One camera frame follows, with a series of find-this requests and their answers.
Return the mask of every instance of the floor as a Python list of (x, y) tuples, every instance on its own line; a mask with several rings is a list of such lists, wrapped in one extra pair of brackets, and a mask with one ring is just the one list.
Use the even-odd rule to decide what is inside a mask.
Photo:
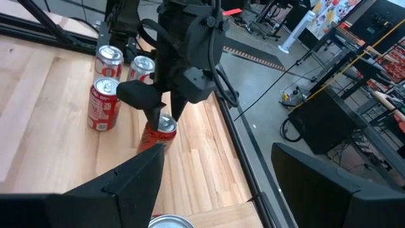
[[(45, 9), (43, 0), (34, 0), (41, 8)], [(84, 12), (79, 6), (75, 6), (71, 3), (66, 3), (67, 0), (48, 0), (49, 7), (52, 12), (64, 15), (64, 16), (75, 16), (84, 18)], [(72, 0), (76, 3), (80, 3), (79, 0)], [(88, 1), (84, 0), (84, 4), (91, 8), (97, 10), (104, 10), (106, 0), (102, 1)], [(141, 1), (139, 6), (139, 15), (141, 18), (151, 18), (157, 20), (156, 8), (158, 4)], [(103, 20), (104, 16), (100, 13), (95, 13), (90, 10), (86, 10), (87, 20), (93, 24), (97, 20)], [(247, 20), (254, 18), (254, 15), (246, 15)], [(243, 42), (254, 48), (266, 51), (267, 53), (276, 55), (280, 61), (283, 63), (285, 68), (292, 66), (296, 60), (306, 53), (306, 49), (303, 48), (298, 42), (295, 42), (290, 48), (290, 54), (285, 54), (278, 50), (277, 46), (282, 44), (287, 38), (288, 33), (282, 29), (279, 33), (282, 38), (275, 42), (272, 38), (267, 40), (262, 40), (261, 35), (250, 35), (243, 28), (231, 26), (230, 30), (227, 32), (227, 36), (235, 39), (239, 42)], [(326, 61), (333, 56), (333, 49), (328, 51), (320, 51), (319, 55)], [(251, 61), (246, 61), (241, 58), (232, 56), (231, 54), (224, 53), (221, 58), (221, 63), (233, 85), (233, 87), (240, 92), (240, 109), (232, 108), (232, 116), (237, 118), (241, 110), (247, 109), (255, 100), (257, 100), (262, 93), (264, 93), (274, 81), (276, 81), (283, 72), (268, 68)], [(295, 66), (291, 69), (292, 73), (298, 75), (305, 75), (307, 78), (315, 76), (321, 70), (320, 65), (313, 59), (309, 58), (301, 66)], [(285, 219), (286, 209), (283, 203), (278, 202), (278, 192), (277, 184), (272, 184), (271, 181), (266, 177), (266, 172), (261, 168), (260, 159), (265, 161), (265, 165), (268, 166), (271, 177), (275, 179), (273, 168), (270, 160), (271, 156), (271, 145), (275, 142), (285, 143), (295, 149), (313, 155), (308, 145), (304, 141), (299, 141), (297, 143), (290, 143), (281, 138), (279, 134), (280, 124), (287, 118), (289, 110), (286, 110), (279, 104), (280, 92), (284, 90), (291, 89), (290, 85), (295, 83), (295, 85), (300, 86), (305, 89), (310, 89), (313, 84), (306, 79), (299, 80), (300, 77), (292, 74), (286, 74), (283, 76), (272, 89), (270, 89), (252, 108), (245, 112), (244, 118), (238, 118), (235, 121), (235, 125), (238, 128), (242, 142), (246, 152), (248, 153), (249, 159), (252, 166), (254, 167), (254, 172), (256, 178), (259, 180), (259, 185), (264, 191), (271, 202), (271, 205), (277, 214), (277, 218), (281, 223), (282, 227), (291, 227), (291, 223), (288, 219)], [(337, 80), (333, 83), (335, 88), (341, 88), (346, 86), (349, 81), (345, 78)], [(356, 92), (351, 98), (347, 100), (347, 103), (351, 108), (356, 109), (359, 105), (363, 104), (367, 100), (367, 97), (362, 94), (361, 91)], [(248, 124), (250, 126), (251, 135), (249, 131), (246, 130), (245, 126)], [(293, 127), (289, 128), (291, 137), (294, 137), (295, 129)], [(355, 153), (346, 153), (342, 158), (342, 165), (346, 168), (351, 168), (355, 165), (361, 164), (362, 161), (356, 157)], [(375, 174), (370, 172), (370, 174), (365, 174), (361, 168), (359, 168), (359, 174), (364, 175), (365, 178), (374, 178)]]

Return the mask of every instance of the poster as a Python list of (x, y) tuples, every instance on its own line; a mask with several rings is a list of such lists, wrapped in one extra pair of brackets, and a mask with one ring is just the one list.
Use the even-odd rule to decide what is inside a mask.
[(361, 0), (319, 0), (313, 9), (316, 17), (307, 26), (312, 34), (321, 39), (331, 28), (331, 22), (339, 23)]

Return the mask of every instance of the wooden tabletop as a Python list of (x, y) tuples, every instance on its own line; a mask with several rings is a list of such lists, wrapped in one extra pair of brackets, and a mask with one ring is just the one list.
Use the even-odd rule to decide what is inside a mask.
[[(12, 2), (0, 1), (0, 11), (30, 18)], [(73, 32), (93, 33), (80, 22), (51, 18)], [(143, 112), (122, 104), (114, 129), (97, 132), (86, 124), (93, 56), (4, 36), (0, 52), (0, 193), (63, 193), (135, 156)], [(126, 66), (121, 80), (127, 72)], [(169, 93), (163, 102), (163, 112), (170, 113)], [(225, 213), (230, 217), (222, 220), (231, 224), (238, 217), (246, 221), (230, 227), (253, 227), (244, 225), (260, 223), (253, 205), (245, 203), (250, 197), (216, 99), (188, 104), (165, 158), (154, 214)], [(202, 218), (190, 217), (196, 227), (219, 224), (209, 226)]]

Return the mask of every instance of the black speaker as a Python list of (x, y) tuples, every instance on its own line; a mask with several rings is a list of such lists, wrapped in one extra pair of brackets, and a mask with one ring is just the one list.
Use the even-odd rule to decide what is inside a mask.
[(316, 155), (328, 153), (366, 122), (327, 87), (289, 114), (294, 127)]

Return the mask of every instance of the can lid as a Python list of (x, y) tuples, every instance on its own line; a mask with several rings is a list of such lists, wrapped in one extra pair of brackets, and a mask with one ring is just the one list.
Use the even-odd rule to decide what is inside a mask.
[(164, 133), (172, 133), (176, 130), (177, 124), (173, 117), (162, 113), (159, 117), (158, 130)]
[(116, 95), (116, 87), (120, 82), (110, 77), (101, 77), (94, 82), (94, 87), (104, 95)]
[(146, 56), (136, 56), (134, 58), (134, 62), (137, 65), (137, 67), (142, 68), (143, 70), (152, 71), (154, 69), (153, 60)]
[(122, 51), (119, 50), (117, 47), (111, 45), (103, 45), (99, 48), (99, 52), (101, 56), (109, 59), (109, 60), (119, 60), (122, 58)]
[(183, 217), (162, 215), (152, 219), (149, 228), (194, 228), (194, 226)]

